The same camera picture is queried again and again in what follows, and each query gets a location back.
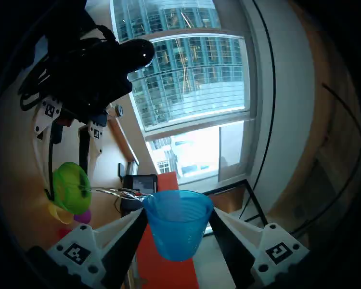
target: blue plastic cup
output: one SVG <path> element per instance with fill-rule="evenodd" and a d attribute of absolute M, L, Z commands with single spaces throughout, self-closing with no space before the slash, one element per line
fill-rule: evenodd
<path fill-rule="evenodd" d="M 162 191 L 143 206 L 159 254 L 170 261 L 193 257 L 213 211 L 211 199 L 192 191 Z"/>

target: skyscraper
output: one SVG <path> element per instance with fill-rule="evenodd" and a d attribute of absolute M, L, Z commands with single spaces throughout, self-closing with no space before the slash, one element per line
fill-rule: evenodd
<path fill-rule="evenodd" d="M 240 40 L 220 29 L 211 0 L 120 0 L 114 9 L 119 41 L 173 30 L 153 41 L 156 57 L 131 73 L 133 95 L 146 130 L 169 121 L 245 107 Z M 200 29 L 197 36 L 187 30 Z"/>

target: yellow cup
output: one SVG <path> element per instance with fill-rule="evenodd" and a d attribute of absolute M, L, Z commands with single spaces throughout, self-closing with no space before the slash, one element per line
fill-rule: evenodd
<path fill-rule="evenodd" d="M 55 219 L 61 221 L 63 224 L 70 224 L 74 220 L 74 215 L 53 203 L 48 204 L 48 211 Z"/>

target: green cup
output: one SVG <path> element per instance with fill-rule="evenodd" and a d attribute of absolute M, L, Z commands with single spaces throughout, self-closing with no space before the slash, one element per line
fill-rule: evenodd
<path fill-rule="evenodd" d="M 84 170 L 73 162 L 65 162 L 53 172 L 56 206 L 76 215 L 91 204 L 91 185 Z"/>

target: orange table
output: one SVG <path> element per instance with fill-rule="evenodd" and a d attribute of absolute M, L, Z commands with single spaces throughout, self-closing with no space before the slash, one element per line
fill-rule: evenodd
<path fill-rule="evenodd" d="M 158 191 L 178 189 L 175 172 L 158 175 Z M 198 288 L 193 260 L 172 262 L 161 257 L 149 225 L 137 249 L 137 262 L 143 289 Z"/>

